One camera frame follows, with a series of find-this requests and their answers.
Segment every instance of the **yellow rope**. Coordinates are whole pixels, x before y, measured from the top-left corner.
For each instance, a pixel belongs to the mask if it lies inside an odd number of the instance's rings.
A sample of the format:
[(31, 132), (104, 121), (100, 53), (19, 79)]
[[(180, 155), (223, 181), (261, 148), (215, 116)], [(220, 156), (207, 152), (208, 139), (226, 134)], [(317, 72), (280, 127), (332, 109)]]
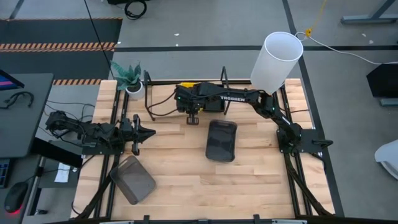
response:
[(310, 37), (310, 36), (311, 36), (311, 33), (312, 33), (312, 30), (313, 30), (314, 28), (316, 28), (316, 26), (318, 25), (318, 22), (319, 22), (319, 20), (321, 19), (321, 16), (322, 16), (322, 14), (323, 14), (323, 9), (325, 8), (325, 5), (326, 5), (326, 2), (327, 2), (327, 1), (328, 1), (328, 0), (324, 0), (324, 1), (323, 1), (322, 6), (321, 6), (321, 9), (319, 10), (319, 13), (318, 13), (318, 17), (317, 17), (316, 21), (313, 23), (313, 25), (312, 25), (310, 28), (308, 28), (308, 29), (305, 30), (305, 36), (306, 36), (306, 37)]

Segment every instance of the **white cable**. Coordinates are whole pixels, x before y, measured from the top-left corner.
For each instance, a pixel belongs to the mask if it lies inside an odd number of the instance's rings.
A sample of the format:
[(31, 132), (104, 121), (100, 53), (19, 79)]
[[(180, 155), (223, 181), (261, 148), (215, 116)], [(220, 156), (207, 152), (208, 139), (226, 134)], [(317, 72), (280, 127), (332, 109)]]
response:
[[(304, 33), (304, 32), (297, 32), (297, 33), (295, 34), (296, 37), (297, 37), (297, 34), (304, 34), (304, 36), (305, 36), (305, 33)], [(324, 47), (327, 47), (327, 48), (329, 48), (330, 50), (333, 50), (333, 51), (335, 51), (335, 52), (337, 52), (337, 53), (352, 55), (352, 56), (355, 56), (355, 57), (357, 57), (357, 58), (360, 58), (360, 59), (362, 59), (362, 60), (364, 60), (364, 61), (366, 61), (366, 62), (369, 62), (369, 63), (371, 63), (371, 64), (373, 64), (373, 65), (382, 65), (382, 64), (393, 64), (393, 63), (398, 63), (398, 62), (387, 62), (387, 63), (372, 62), (372, 61), (370, 61), (370, 60), (368, 60), (368, 59), (366, 59), (366, 58), (363, 58), (363, 57), (361, 57), (361, 56), (359, 56), (359, 55), (356, 55), (356, 54), (353, 54), (353, 53), (349, 53), (349, 52), (342, 52), (342, 51), (333, 49), (333, 48), (327, 46), (326, 44), (323, 44), (323, 43), (321, 43), (321, 42), (315, 40), (315, 39), (312, 38), (312, 37), (308, 37), (308, 38), (311, 39), (312, 41), (314, 41), (315, 43), (317, 43), (317, 44), (319, 44), (319, 45), (322, 45), (322, 46), (324, 46)]]

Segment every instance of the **wooden tabletop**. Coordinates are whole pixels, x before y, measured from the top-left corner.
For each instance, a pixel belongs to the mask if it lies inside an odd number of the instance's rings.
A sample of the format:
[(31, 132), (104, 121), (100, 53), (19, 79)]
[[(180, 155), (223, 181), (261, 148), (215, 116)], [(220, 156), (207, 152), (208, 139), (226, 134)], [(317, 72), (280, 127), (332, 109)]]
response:
[[(285, 85), (290, 110), (307, 109), (300, 79), (288, 79)], [(149, 105), (166, 99), (174, 88), (175, 85), (150, 87)], [(231, 85), (231, 88), (250, 89), (250, 86)], [(94, 123), (109, 122), (115, 89), (115, 81), (101, 82)], [(118, 119), (123, 96), (124, 92), (121, 93)], [(175, 100), (171, 98), (152, 109), (153, 113), (159, 114), (172, 111)], [(223, 113), (200, 113), (198, 126), (186, 125), (187, 115), (178, 112), (152, 121), (143, 99), (129, 100), (127, 117), (132, 119), (134, 114), (140, 116), (143, 127), (157, 132), (139, 145), (141, 155), (137, 157), (153, 176), (157, 187), (137, 205), (129, 204), (116, 188), (112, 220), (142, 220), (144, 215), (150, 215), (151, 220), (251, 219), (254, 214), (261, 218), (294, 217), (284, 157), (279, 152), (275, 133), (277, 125), (271, 119), (260, 117), (250, 105), (232, 102), (226, 116)], [(292, 113), (292, 117), (304, 129), (312, 128), (308, 111)], [(212, 119), (238, 124), (233, 162), (214, 162), (205, 157), (208, 125)], [(131, 155), (129, 142), (121, 161)], [(301, 156), (308, 188), (333, 213), (322, 162), (309, 154)], [(97, 191), (102, 161), (103, 156), (96, 156), (81, 171), (74, 202), (79, 212)], [(296, 189), (300, 210), (305, 213), (297, 185)], [(104, 194), (102, 215), (105, 214), (107, 199), (108, 192)]]

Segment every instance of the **headphones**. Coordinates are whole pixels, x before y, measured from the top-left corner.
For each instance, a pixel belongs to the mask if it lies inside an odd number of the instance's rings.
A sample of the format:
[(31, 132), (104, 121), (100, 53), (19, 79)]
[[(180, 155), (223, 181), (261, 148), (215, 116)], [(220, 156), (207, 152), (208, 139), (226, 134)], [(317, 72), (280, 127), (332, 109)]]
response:
[(29, 95), (30, 96), (30, 101), (29, 104), (27, 105), (28, 107), (32, 106), (33, 101), (35, 100), (35, 96), (28, 91), (20, 91), (18, 93), (14, 93), (8, 100), (4, 100), (5, 103), (7, 103), (7, 106), (0, 106), (0, 109), (8, 109), (10, 106), (14, 105), (14, 103), (18, 100), (19, 96), (25, 96)]

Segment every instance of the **white cup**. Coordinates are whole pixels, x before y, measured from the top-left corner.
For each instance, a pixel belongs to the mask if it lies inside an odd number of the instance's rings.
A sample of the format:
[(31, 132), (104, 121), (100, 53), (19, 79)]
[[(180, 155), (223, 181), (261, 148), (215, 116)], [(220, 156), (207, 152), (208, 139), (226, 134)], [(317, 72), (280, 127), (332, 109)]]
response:
[(254, 88), (268, 94), (277, 91), (303, 55), (303, 45), (294, 35), (273, 32), (267, 36), (251, 72)]

